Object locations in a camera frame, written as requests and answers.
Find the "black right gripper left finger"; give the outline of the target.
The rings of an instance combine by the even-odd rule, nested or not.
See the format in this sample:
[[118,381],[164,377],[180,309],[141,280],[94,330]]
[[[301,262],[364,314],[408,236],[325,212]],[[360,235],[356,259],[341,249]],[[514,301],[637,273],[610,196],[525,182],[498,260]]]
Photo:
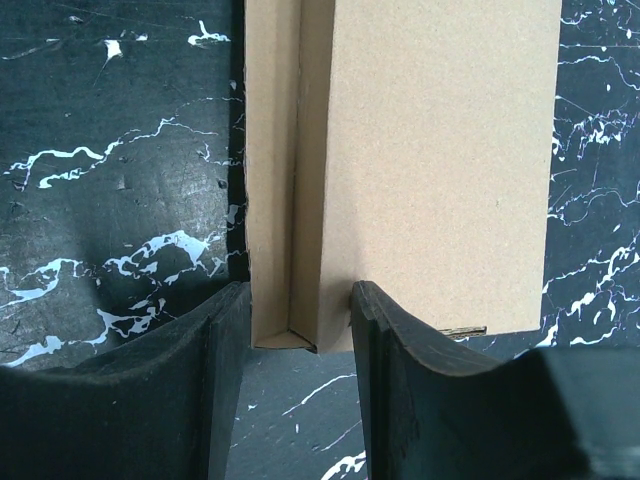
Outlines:
[[72,368],[1,371],[5,479],[221,479],[251,336],[234,282]]

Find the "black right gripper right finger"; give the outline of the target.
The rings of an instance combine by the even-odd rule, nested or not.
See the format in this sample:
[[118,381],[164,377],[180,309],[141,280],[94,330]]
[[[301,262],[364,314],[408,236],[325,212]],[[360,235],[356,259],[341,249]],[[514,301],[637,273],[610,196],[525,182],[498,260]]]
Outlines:
[[635,479],[639,352],[540,348],[501,362],[371,281],[350,325],[372,479]]

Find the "brown cardboard box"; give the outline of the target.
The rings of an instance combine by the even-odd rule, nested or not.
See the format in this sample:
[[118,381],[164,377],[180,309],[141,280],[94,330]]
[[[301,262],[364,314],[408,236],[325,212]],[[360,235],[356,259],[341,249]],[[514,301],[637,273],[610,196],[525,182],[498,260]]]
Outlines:
[[351,346],[351,289],[440,331],[539,326],[561,5],[249,1],[254,347]]

